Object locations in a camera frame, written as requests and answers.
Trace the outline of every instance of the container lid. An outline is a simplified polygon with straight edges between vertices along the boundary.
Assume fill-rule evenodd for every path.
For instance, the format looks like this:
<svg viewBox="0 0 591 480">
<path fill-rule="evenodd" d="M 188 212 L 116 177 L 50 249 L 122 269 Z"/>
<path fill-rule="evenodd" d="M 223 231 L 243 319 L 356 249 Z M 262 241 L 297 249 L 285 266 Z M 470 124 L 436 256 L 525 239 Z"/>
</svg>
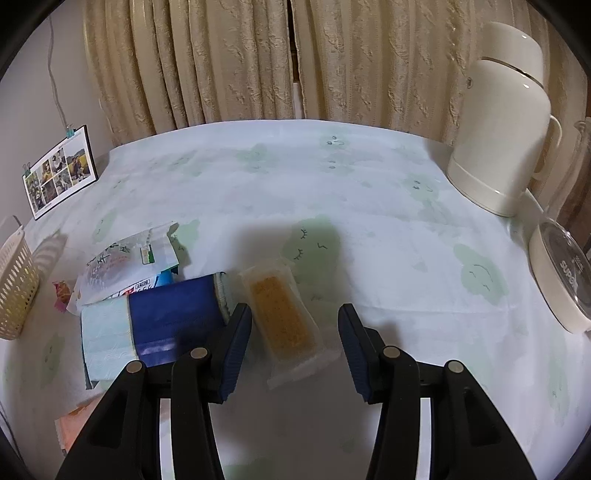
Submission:
<svg viewBox="0 0 591 480">
<path fill-rule="evenodd" d="M 559 224 L 540 223 L 540 234 L 562 285 L 579 310 L 591 319 L 591 266 L 582 250 Z"/>
<path fill-rule="evenodd" d="M 483 58 L 499 60 L 544 84 L 544 56 L 538 43 L 515 27 L 488 22 L 482 28 Z"/>
</svg>

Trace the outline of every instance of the snack package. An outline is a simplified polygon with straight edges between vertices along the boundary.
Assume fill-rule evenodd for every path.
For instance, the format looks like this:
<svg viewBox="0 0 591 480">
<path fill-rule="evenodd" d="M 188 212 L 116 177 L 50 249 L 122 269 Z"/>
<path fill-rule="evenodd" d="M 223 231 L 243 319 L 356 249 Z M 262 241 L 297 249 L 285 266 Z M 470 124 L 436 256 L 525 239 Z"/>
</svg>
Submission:
<svg viewBox="0 0 591 480">
<path fill-rule="evenodd" d="M 178 265 L 167 236 L 170 225 L 150 228 L 115 242 L 90 260 L 76 280 L 68 312 L 79 314 L 84 305 L 116 295 Z"/>
<path fill-rule="evenodd" d="M 270 389 L 309 377 L 339 357 L 340 352 L 324 346 L 285 260 L 269 261 L 240 275 L 272 360 L 273 370 L 267 381 Z"/>
<path fill-rule="evenodd" d="M 53 286 L 56 288 L 56 302 L 54 307 L 60 312 L 64 313 L 72 297 L 72 290 L 74 290 L 74 281 L 55 281 Z"/>
<path fill-rule="evenodd" d="M 120 297 L 121 295 L 130 295 L 137 291 L 149 290 L 151 288 L 161 287 L 163 285 L 170 285 L 171 283 L 175 282 L 175 278 L 178 276 L 177 274 L 173 273 L 172 270 L 175 269 L 169 268 L 168 270 L 160 272 L 155 277 L 140 280 L 139 282 L 124 288 L 123 290 L 119 290 L 117 293 L 113 293 L 113 295 L 110 295 L 107 298 L 114 299 L 115 297 Z"/>
<path fill-rule="evenodd" d="M 57 440 L 60 442 L 60 447 L 64 454 L 68 453 L 86 424 L 86 421 L 94 412 L 96 406 L 99 404 L 104 394 L 92 399 L 88 403 L 84 403 L 68 415 L 58 418 L 55 421 Z"/>
</svg>

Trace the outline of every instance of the blue gripper pad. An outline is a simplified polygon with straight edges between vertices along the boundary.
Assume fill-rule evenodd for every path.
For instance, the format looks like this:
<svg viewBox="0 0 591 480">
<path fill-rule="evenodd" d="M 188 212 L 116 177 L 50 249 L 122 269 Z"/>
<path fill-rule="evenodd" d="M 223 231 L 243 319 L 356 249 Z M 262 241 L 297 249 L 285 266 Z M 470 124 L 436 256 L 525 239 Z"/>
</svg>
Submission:
<svg viewBox="0 0 591 480">
<path fill-rule="evenodd" d="M 208 387 L 210 401 L 223 403 L 236 388 L 238 374 L 251 335 L 251 327 L 250 307 L 245 303 L 239 303 L 232 313 L 228 326 L 219 332 L 217 338 L 210 339 L 214 343 L 210 367 L 212 381 Z"/>
<path fill-rule="evenodd" d="M 384 382 L 378 351 L 368 335 L 369 329 L 361 324 L 355 308 L 350 303 L 339 309 L 338 327 L 355 390 L 368 403 L 382 401 Z M 379 334 L 373 333 L 376 343 L 379 344 L 378 348 L 383 348 Z"/>
</svg>

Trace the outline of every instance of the yellow plastic basket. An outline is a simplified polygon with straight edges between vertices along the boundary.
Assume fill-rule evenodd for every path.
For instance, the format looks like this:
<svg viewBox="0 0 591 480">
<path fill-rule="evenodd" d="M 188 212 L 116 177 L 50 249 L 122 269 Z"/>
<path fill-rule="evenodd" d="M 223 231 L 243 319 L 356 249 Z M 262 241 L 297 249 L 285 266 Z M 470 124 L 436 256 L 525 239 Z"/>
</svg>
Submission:
<svg viewBox="0 0 591 480">
<path fill-rule="evenodd" d="M 20 226 L 0 249 L 0 338 L 21 334 L 38 286 L 39 272 Z"/>
</svg>

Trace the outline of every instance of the cable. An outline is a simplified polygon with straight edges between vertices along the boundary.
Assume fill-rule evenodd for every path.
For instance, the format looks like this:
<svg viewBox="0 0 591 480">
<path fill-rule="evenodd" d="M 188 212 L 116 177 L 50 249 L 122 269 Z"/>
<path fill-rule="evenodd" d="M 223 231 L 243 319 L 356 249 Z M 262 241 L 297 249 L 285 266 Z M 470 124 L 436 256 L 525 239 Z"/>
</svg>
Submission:
<svg viewBox="0 0 591 480">
<path fill-rule="evenodd" d="M 57 86 L 56 80 L 53 77 L 53 72 L 51 71 L 51 57 L 53 55 L 53 22 L 51 21 L 51 15 L 49 16 L 49 29 L 51 31 L 51 36 L 49 38 L 49 52 L 47 53 L 47 71 L 49 72 L 49 79 L 51 80 L 51 89 L 53 90 L 53 101 L 56 104 L 57 111 L 60 114 L 61 123 L 64 126 L 64 130 L 68 130 L 68 123 L 66 122 L 66 114 L 64 113 L 64 109 L 61 107 L 60 99 L 57 97 Z"/>
<path fill-rule="evenodd" d="M 10 437 L 12 438 L 12 444 L 14 445 L 14 449 L 16 450 L 18 457 L 21 459 L 22 463 L 25 463 L 25 460 L 22 458 L 21 451 L 18 448 L 17 439 L 14 436 L 14 432 L 12 431 L 12 427 L 8 423 L 8 419 L 6 418 L 4 412 L 5 412 L 4 405 L 2 405 L 2 403 L 0 403 L 0 417 L 2 417 L 2 420 L 4 420 L 4 423 L 6 424 L 6 427 L 8 428 L 8 432 L 10 433 Z"/>
</svg>

